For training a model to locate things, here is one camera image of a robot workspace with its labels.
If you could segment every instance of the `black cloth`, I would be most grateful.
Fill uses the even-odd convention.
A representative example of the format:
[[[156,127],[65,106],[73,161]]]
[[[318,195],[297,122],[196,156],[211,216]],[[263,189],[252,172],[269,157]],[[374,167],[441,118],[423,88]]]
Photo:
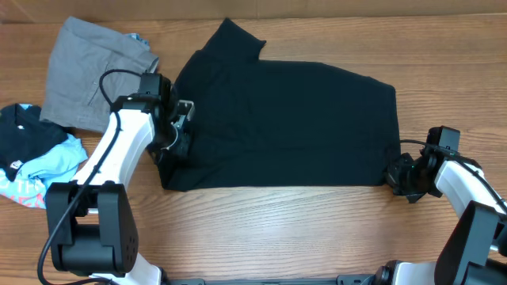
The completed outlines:
[[[67,139],[67,133],[55,123],[40,122],[40,107],[26,110],[13,104],[0,111],[0,168],[10,181],[16,179],[21,165],[46,154]]]
[[[175,82],[194,101],[174,190],[380,185],[400,155],[395,88],[322,63],[259,60],[265,41],[226,19]]]

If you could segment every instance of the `gray pants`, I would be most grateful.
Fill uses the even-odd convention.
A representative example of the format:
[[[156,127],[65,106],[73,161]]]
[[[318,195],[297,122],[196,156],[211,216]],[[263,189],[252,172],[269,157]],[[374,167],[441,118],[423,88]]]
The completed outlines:
[[[138,40],[75,17],[60,29],[49,59],[46,99],[40,114],[64,127],[104,132],[109,106],[98,87],[99,77],[111,69],[153,72],[158,57]],[[114,73],[104,80],[111,101],[139,88],[139,78]]]

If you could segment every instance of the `black garment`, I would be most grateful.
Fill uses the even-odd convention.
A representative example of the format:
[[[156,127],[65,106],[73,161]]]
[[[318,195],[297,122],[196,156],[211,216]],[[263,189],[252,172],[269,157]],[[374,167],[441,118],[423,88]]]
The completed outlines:
[[[175,82],[194,101],[188,161],[165,188],[380,185],[400,155],[395,89],[322,63],[259,60],[226,19]],[[391,155],[386,149],[394,146]]]
[[[55,123],[39,121],[40,107],[26,110],[19,104],[0,111],[0,168],[10,181],[16,179],[21,165],[47,153],[67,139],[67,133]]]

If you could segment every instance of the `wooden floor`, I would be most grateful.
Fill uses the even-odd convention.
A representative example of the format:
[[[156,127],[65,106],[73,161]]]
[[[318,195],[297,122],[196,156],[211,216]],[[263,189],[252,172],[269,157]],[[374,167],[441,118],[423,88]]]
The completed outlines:
[[[106,26],[148,39],[161,72],[175,79],[219,23]],[[392,84],[403,139],[424,140],[442,124],[461,130],[463,155],[481,163],[507,196],[507,14],[237,23],[268,41],[262,59],[318,61]],[[43,103],[59,27],[0,25],[0,107]],[[100,135],[79,134],[90,154]],[[415,146],[403,149],[417,155]],[[146,155],[128,194],[139,251],[171,278],[335,277],[374,272],[393,259],[431,261],[458,220],[444,198],[409,205],[388,187],[163,191]],[[47,236],[44,211],[0,199],[1,284],[37,283]],[[54,282],[75,279],[56,272],[49,259],[46,265]]]

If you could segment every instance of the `sleeve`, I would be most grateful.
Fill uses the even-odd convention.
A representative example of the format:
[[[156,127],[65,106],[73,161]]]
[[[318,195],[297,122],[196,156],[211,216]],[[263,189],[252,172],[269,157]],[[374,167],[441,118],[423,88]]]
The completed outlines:
[[[203,51],[222,60],[254,62],[265,43],[226,18]]]

